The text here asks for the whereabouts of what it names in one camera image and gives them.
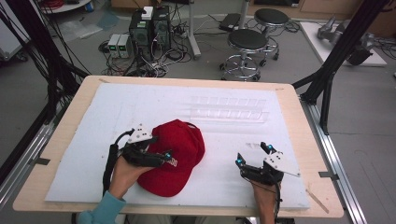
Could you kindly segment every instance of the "blue sleeve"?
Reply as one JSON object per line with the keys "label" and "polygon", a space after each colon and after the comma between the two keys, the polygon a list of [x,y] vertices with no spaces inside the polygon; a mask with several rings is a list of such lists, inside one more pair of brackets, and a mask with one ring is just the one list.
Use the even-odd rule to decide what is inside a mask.
{"label": "blue sleeve", "polygon": [[114,224],[116,216],[126,204],[106,191],[102,201],[93,211],[83,211],[78,216],[78,224]]}

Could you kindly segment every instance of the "human hand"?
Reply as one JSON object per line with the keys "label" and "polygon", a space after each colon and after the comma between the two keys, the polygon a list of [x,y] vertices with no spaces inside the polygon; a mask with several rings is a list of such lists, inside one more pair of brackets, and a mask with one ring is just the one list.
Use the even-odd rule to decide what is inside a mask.
{"label": "human hand", "polygon": [[276,186],[263,185],[256,181],[250,181],[250,183],[259,209],[261,224],[275,223]]}
{"label": "human hand", "polygon": [[114,166],[113,177],[108,191],[114,197],[121,199],[139,176],[152,169],[153,167],[134,166],[120,156]]}

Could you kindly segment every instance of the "white mat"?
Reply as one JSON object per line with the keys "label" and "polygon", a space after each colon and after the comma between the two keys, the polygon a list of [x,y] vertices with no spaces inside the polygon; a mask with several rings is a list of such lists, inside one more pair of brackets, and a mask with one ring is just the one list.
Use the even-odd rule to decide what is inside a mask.
{"label": "white mat", "polygon": [[[297,164],[274,91],[107,83],[99,87],[64,153],[46,201],[99,202],[109,145],[139,123],[152,130],[173,119],[202,130],[202,161],[177,196],[159,197],[135,184],[124,197],[127,203],[254,207],[252,187],[235,165],[237,152],[247,164],[261,166],[263,141]],[[282,207],[309,207],[300,177],[285,175],[281,193]]]}
{"label": "white mat", "polygon": [[[326,39],[318,39],[317,33],[318,33],[318,28],[320,28],[322,25],[319,25],[317,23],[313,22],[300,22],[300,24],[303,27],[303,31],[305,36],[309,39],[309,42],[312,46],[312,48],[315,50],[315,53],[318,55],[320,61],[324,63],[326,61],[327,57],[329,57],[330,52],[332,51],[333,44],[329,42],[329,40]],[[373,55],[371,55],[368,59],[366,59],[363,63],[361,63],[359,66],[385,66],[387,63],[373,50],[370,50]],[[351,65],[347,61],[343,63],[343,65]]]}

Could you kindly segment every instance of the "white logo on cap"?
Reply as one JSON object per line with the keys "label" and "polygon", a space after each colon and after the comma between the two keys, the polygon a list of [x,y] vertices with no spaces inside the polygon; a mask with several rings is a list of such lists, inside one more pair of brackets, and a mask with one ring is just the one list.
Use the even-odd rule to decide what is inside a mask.
{"label": "white logo on cap", "polygon": [[171,164],[171,165],[177,167],[177,160],[175,160],[175,158],[172,158],[172,160],[167,161],[167,162],[168,162],[169,164]]}

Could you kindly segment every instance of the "cap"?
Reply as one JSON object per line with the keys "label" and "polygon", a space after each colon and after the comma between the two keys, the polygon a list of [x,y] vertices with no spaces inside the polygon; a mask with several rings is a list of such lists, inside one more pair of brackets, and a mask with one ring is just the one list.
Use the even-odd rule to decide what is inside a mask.
{"label": "cap", "polygon": [[152,135],[158,140],[148,147],[148,152],[163,153],[172,149],[172,160],[145,172],[137,183],[153,194],[173,197],[183,190],[192,169],[204,156],[204,138],[195,125],[179,119],[154,128]]}

